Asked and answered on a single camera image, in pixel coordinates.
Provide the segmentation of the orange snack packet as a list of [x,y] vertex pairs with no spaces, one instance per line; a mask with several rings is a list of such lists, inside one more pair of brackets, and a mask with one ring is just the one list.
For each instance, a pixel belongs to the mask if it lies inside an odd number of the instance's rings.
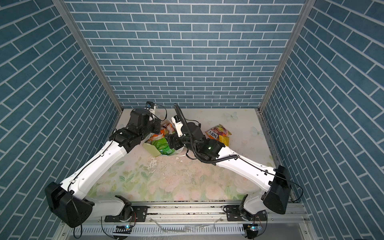
[[213,128],[207,130],[205,133],[207,137],[217,141],[220,139],[220,136],[229,137],[232,134],[221,124],[214,126]]

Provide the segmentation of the colourful paper gift bag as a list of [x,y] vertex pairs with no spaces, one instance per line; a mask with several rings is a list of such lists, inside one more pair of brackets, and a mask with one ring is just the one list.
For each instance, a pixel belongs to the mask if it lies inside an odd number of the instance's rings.
[[181,153],[184,147],[181,147],[178,150],[171,148],[165,138],[166,135],[178,137],[174,125],[169,120],[161,122],[160,134],[153,134],[149,137],[148,140],[143,143],[143,148],[153,157],[173,156]]

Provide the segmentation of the yellow snack packet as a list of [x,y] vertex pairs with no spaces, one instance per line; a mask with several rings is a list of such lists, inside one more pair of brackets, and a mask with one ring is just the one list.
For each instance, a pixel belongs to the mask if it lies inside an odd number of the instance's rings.
[[219,142],[223,143],[225,146],[229,146],[230,138],[227,136],[219,135]]

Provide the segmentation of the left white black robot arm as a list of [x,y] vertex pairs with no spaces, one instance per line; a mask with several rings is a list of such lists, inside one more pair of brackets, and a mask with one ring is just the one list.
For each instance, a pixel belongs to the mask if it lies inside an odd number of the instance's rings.
[[87,200],[92,186],[110,167],[140,145],[150,134],[160,133],[161,120],[155,117],[157,106],[134,109],[126,127],[115,131],[106,144],[76,172],[59,184],[45,188],[49,209],[69,227],[75,228],[88,218],[114,216],[120,222],[130,221],[132,204],[122,196],[111,200]]

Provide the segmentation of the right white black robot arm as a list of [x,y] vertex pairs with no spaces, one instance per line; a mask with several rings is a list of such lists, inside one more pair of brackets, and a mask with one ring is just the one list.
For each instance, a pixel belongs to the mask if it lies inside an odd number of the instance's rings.
[[284,215],[291,194],[289,171],[256,163],[227,147],[225,144],[206,138],[194,123],[177,126],[175,134],[166,135],[170,148],[182,147],[192,151],[195,158],[205,164],[216,165],[231,170],[257,185],[259,191],[246,195],[239,206],[243,219],[248,220],[261,211],[271,210]]

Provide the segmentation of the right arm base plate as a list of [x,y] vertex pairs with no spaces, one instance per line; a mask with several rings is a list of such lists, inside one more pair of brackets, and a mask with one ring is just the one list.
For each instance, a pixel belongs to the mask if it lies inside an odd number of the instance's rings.
[[239,221],[266,221],[268,219],[266,211],[259,211],[256,214],[251,214],[239,205],[226,205],[223,207],[224,213],[229,222]]

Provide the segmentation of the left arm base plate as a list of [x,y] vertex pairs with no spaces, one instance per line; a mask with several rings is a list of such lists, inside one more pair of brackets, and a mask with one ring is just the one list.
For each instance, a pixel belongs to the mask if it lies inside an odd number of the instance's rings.
[[106,216],[107,223],[144,222],[147,217],[148,206],[129,206],[117,216]]

